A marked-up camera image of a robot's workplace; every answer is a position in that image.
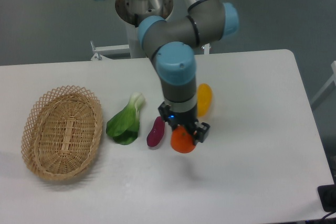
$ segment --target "wicker basket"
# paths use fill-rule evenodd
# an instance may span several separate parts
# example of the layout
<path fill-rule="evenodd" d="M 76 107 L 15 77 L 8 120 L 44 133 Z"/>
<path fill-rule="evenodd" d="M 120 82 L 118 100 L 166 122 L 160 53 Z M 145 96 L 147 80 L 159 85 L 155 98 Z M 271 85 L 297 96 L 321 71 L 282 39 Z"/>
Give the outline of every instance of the wicker basket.
<path fill-rule="evenodd" d="M 101 131 L 101 105 L 92 92 L 75 86 L 52 89 L 30 112 L 22 157 L 43 179 L 70 179 L 94 159 Z"/>

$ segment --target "black cable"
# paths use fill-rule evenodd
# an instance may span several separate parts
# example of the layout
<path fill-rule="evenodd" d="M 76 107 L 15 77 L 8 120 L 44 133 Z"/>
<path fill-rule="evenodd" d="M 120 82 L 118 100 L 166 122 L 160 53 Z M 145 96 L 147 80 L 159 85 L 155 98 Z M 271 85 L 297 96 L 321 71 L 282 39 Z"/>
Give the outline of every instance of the black cable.
<path fill-rule="evenodd" d="M 320 220 L 319 224 L 323 224 L 326 217 L 329 217 L 329 216 L 333 215 L 334 213 L 336 213 L 336 211 L 330 212 L 327 215 L 323 216 L 323 218 Z"/>

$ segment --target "white table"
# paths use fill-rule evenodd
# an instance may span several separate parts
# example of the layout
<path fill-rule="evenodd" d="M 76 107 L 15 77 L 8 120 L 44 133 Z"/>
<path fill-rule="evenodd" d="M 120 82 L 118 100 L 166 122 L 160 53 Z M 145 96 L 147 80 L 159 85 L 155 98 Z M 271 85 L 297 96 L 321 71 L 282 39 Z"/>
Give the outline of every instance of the white table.
<path fill-rule="evenodd" d="M 0 67 L 1 223 L 270 223 L 321 218 L 317 193 L 333 180 L 290 51 L 197 56 L 197 80 L 214 94 L 211 132 L 183 155 L 146 136 L 163 101 L 147 59 Z M 133 91 L 147 104 L 140 137 L 121 146 L 102 136 L 97 161 L 77 183 L 40 180 L 20 155 L 35 101 L 62 85 L 100 99 L 104 123 Z"/>

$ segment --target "purple eggplant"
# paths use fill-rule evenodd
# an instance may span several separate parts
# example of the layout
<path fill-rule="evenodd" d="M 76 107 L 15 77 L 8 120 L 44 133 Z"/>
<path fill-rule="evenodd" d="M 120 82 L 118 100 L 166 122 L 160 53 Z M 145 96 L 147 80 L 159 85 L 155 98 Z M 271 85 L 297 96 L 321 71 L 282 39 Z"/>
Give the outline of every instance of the purple eggplant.
<path fill-rule="evenodd" d="M 149 147 L 156 147 L 164 135 L 164 121 L 158 116 L 155 121 L 151 132 L 147 136 L 147 145 Z"/>

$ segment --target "bok choy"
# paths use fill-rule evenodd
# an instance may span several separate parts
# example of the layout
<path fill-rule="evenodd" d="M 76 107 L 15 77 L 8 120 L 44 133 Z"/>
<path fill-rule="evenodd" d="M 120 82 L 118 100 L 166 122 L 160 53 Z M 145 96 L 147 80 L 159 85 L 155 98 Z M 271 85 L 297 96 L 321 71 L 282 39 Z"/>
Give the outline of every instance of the bok choy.
<path fill-rule="evenodd" d="M 144 103 L 142 93 L 133 93 L 126 107 L 107 122 L 106 134 L 119 144 L 133 143 L 138 137 L 140 109 Z"/>

